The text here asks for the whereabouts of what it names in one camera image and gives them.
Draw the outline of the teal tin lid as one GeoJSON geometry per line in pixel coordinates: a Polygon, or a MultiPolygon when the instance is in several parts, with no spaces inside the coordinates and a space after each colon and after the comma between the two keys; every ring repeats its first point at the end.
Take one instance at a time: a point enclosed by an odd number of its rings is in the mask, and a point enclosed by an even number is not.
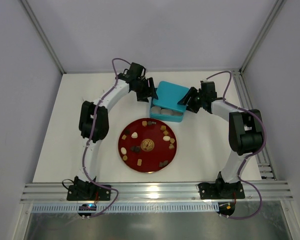
{"type": "Polygon", "coordinates": [[[175,112],[184,113],[185,105],[180,105],[178,102],[187,94],[188,87],[174,84],[167,81],[161,81],[156,89],[158,99],[153,99],[154,106],[169,109],[175,112]]]}

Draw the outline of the teal tin box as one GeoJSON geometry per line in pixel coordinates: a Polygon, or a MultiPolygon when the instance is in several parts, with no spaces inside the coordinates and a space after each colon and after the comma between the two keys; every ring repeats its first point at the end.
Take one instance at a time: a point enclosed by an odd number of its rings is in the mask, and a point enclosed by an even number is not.
{"type": "Polygon", "coordinates": [[[159,106],[155,106],[153,102],[151,102],[149,117],[165,122],[180,123],[184,118],[184,112],[178,112],[171,109],[165,109],[159,106]]]}

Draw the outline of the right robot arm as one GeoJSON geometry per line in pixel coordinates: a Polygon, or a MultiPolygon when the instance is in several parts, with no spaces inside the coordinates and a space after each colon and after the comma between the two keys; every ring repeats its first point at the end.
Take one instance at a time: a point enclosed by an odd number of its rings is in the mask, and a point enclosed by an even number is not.
{"type": "Polygon", "coordinates": [[[266,134],[261,113],[257,109],[247,110],[218,97],[212,81],[201,82],[201,87],[191,87],[178,101],[190,112],[203,108],[208,113],[228,122],[228,143],[231,148],[224,168],[214,183],[198,185],[202,200],[244,199],[241,174],[250,157],[258,154],[265,146],[266,134]]]}

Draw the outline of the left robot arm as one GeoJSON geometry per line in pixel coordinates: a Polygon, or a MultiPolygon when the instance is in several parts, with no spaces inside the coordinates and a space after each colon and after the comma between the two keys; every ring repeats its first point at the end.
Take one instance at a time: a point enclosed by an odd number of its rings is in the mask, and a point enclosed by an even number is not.
{"type": "Polygon", "coordinates": [[[84,101],[81,105],[78,128],[85,140],[85,146],[79,174],[68,188],[68,201],[108,201],[110,196],[106,196],[106,193],[117,191],[110,185],[96,182],[96,178],[89,175],[94,158],[98,155],[100,145],[110,129],[109,113],[115,104],[130,92],[136,93],[138,102],[147,103],[149,98],[158,98],[153,78],[146,78],[144,66],[129,62],[129,67],[118,73],[115,67],[116,60],[127,63],[122,58],[112,60],[114,84],[95,101],[84,101]]]}

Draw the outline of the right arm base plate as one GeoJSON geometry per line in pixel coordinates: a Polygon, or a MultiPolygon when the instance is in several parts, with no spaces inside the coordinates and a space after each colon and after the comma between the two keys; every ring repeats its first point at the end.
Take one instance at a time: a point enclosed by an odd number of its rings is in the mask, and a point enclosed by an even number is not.
{"type": "Polygon", "coordinates": [[[208,183],[198,185],[201,200],[245,199],[245,192],[241,182],[208,183]]]}

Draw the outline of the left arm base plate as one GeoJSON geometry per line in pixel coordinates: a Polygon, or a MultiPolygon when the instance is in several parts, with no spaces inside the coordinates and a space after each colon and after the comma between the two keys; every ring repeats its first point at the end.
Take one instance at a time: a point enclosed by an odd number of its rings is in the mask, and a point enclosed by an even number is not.
{"type": "Polygon", "coordinates": [[[111,192],[108,189],[92,185],[70,185],[67,201],[109,201],[111,192]]]}

